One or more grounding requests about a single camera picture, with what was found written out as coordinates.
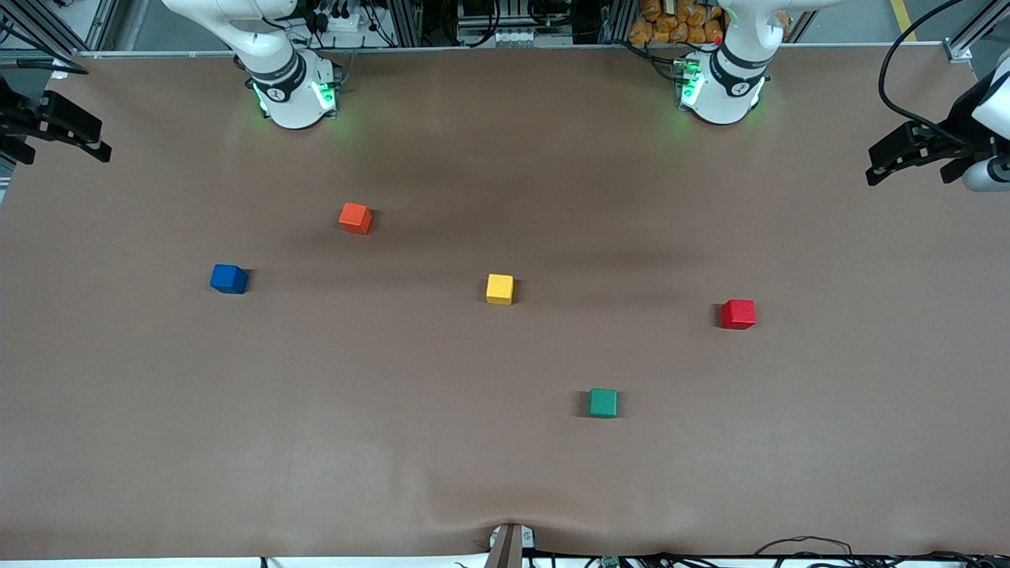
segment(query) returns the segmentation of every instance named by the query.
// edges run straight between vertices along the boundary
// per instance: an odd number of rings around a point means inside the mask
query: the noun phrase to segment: white device
[[[297,0],[163,0],[173,12],[210,30],[235,52],[252,77],[264,112],[285,128],[305,128],[336,111],[339,78],[332,62],[296,50],[267,19],[289,15]]]
[[[679,62],[678,102],[715,124],[743,118],[758,104],[765,70],[783,38],[776,14],[819,10],[841,0],[719,0],[729,25],[718,48],[697,51]]]

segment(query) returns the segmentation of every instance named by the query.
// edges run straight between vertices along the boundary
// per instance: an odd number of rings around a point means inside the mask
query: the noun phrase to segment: red cube
[[[340,212],[340,226],[347,232],[368,234],[372,225],[372,211],[365,205],[344,203]]]
[[[722,304],[722,326],[726,329],[746,329],[758,322],[753,300],[732,299]]]

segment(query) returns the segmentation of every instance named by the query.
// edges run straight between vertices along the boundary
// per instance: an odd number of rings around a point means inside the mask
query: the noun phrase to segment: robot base
[[[256,88],[264,115],[285,128],[307,128],[324,116],[335,116],[342,69],[316,54],[299,50],[305,59],[305,79],[285,102],[277,102]]]
[[[699,118],[713,124],[732,124],[746,116],[747,111],[758,104],[758,94],[765,79],[762,79],[742,97],[726,93],[709,72],[709,60],[713,54],[695,52],[684,59],[674,61],[674,77],[679,81],[674,85],[677,107],[692,110]]]

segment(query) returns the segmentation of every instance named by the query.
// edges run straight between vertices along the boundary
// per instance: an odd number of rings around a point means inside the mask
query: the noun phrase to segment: orange cube
[[[372,226],[372,211],[365,205],[344,203],[343,210],[340,211],[340,226],[347,232],[368,234],[369,227]]]

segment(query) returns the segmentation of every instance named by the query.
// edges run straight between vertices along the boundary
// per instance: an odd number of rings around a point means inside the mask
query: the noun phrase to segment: blue cube
[[[210,287],[222,294],[244,294],[249,275],[233,264],[214,265],[210,274]]]

